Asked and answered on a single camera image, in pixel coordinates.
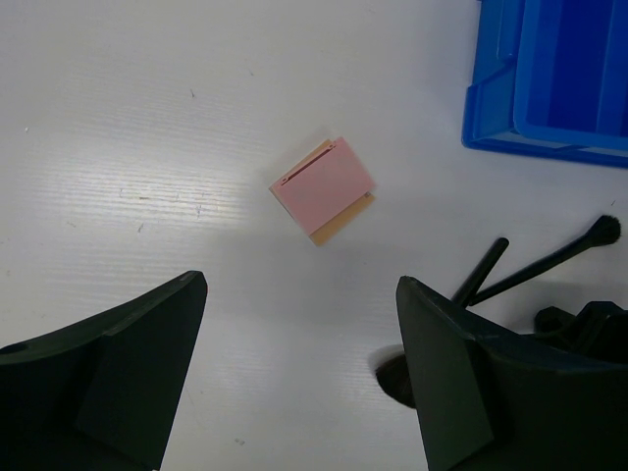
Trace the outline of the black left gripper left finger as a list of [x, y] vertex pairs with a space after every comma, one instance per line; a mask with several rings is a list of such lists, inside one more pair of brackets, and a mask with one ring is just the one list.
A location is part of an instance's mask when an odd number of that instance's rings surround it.
[[188, 271], [1, 350], [4, 470], [158, 470], [205, 309]]

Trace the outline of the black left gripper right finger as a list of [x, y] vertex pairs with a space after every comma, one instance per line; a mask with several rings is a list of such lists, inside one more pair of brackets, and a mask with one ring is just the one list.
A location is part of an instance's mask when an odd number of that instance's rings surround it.
[[396, 305], [432, 470], [623, 470], [627, 362], [519, 335], [416, 279]]

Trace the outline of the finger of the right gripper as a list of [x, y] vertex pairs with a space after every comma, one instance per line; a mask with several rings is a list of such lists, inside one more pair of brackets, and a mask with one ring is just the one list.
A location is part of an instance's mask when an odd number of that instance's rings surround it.
[[559, 349], [611, 363], [627, 362], [627, 311], [610, 301], [592, 301], [566, 314]]

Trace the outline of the slim black makeup brush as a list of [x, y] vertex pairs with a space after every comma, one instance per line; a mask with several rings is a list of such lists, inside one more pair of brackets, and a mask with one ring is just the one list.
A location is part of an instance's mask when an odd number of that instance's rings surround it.
[[584, 234], [554, 253], [533, 262], [494, 285], [482, 289], [471, 298], [469, 305], [479, 304], [511, 288], [522, 285], [591, 248], [615, 244], [620, 237], [620, 221], [614, 216], [602, 215]]

